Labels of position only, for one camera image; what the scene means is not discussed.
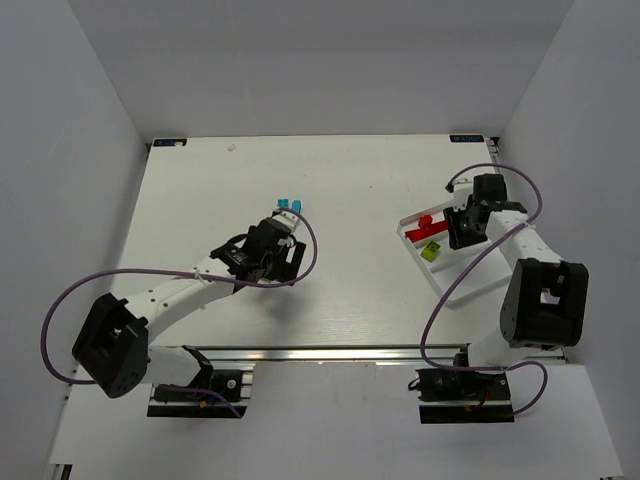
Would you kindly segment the red small lego brick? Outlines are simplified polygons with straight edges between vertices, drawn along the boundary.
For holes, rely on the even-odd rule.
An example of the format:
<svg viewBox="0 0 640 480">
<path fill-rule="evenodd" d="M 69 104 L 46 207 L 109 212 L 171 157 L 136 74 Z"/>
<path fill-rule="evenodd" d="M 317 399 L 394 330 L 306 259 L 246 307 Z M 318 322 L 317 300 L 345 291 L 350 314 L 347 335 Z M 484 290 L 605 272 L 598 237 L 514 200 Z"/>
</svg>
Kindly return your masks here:
<svg viewBox="0 0 640 480">
<path fill-rule="evenodd" d="M 430 228 L 430 225 L 433 222 L 433 217 L 431 215 L 424 215 L 418 221 L 418 227 L 421 230 L 427 230 Z"/>
</svg>

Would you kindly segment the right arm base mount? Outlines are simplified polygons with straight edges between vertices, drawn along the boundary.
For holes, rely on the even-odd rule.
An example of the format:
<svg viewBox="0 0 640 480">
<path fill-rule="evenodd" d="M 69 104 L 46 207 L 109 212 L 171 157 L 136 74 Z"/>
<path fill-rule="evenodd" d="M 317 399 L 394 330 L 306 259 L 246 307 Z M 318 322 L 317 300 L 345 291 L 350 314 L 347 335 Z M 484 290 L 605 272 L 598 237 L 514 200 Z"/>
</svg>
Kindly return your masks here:
<svg viewBox="0 0 640 480">
<path fill-rule="evenodd" d="M 513 423 L 515 415 L 505 374 L 421 369 L 409 382 L 416 392 L 422 424 Z"/>
</svg>

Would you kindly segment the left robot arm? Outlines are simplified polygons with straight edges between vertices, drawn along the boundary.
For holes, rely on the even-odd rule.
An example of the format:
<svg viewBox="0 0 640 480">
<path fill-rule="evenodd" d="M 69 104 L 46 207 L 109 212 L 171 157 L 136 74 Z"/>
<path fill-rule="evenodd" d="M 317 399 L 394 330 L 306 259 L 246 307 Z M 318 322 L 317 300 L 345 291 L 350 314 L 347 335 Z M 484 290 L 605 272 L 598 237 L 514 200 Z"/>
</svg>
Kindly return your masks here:
<svg viewBox="0 0 640 480">
<path fill-rule="evenodd" d="M 110 398 L 139 384 L 210 395 L 213 367 L 188 345 L 155 340 L 177 322 L 245 287 L 279 288 L 305 277 L 306 249 L 296 238 L 298 214 L 281 209 L 214 249 L 185 273 L 130 297 L 99 297 L 72 348 L 73 357 Z"/>
</svg>

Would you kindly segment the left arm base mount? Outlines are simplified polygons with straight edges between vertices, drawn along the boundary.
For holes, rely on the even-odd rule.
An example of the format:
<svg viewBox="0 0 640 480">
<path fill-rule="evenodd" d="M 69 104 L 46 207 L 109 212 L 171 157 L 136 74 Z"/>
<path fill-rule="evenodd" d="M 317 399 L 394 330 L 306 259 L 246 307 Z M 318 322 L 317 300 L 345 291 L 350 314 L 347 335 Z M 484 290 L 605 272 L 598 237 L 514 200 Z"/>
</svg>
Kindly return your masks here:
<svg viewBox="0 0 640 480">
<path fill-rule="evenodd" d="M 211 360 L 191 346 L 155 347 L 142 382 L 151 386 L 150 418 L 240 419 L 251 397 L 253 366 Z"/>
</svg>

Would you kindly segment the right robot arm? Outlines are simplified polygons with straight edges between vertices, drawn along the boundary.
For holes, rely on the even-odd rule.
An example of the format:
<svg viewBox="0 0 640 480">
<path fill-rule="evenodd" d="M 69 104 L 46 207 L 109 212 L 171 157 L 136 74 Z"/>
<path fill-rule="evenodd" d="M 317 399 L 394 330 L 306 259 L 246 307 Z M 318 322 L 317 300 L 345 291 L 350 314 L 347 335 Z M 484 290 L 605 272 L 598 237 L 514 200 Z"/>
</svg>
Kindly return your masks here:
<svg viewBox="0 0 640 480">
<path fill-rule="evenodd" d="M 542 240 L 533 216 L 508 198 L 501 174 L 451 181 L 446 190 L 453 196 L 453 205 L 444 210 L 449 246 L 460 250 L 486 243 L 511 271 L 499 325 L 467 346 L 466 365 L 490 372 L 537 352 L 577 345 L 587 302 L 586 266 L 564 260 Z"/>
</svg>

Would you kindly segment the red lego plate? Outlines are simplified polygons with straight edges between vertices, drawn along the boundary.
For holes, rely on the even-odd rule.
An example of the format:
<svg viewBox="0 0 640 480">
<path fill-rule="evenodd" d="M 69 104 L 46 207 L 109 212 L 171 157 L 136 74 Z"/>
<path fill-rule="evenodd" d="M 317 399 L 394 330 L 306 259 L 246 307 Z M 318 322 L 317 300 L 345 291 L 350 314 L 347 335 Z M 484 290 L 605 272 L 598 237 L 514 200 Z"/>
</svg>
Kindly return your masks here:
<svg viewBox="0 0 640 480">
<path fill-rule="evenodd" d="M 419 227 L 413 230 L 407 230 L 405 232 L 405 237 L 408 238 L 412 243 L 417 243 L 419 241 L 425 240 L 434 235 L 438 235 L 442 232 L 447 232 L 448 226 L 445 221 L 437 222 L 435 224 L 430 224 L 425 226 L 424 228 Z"/>
</svg>

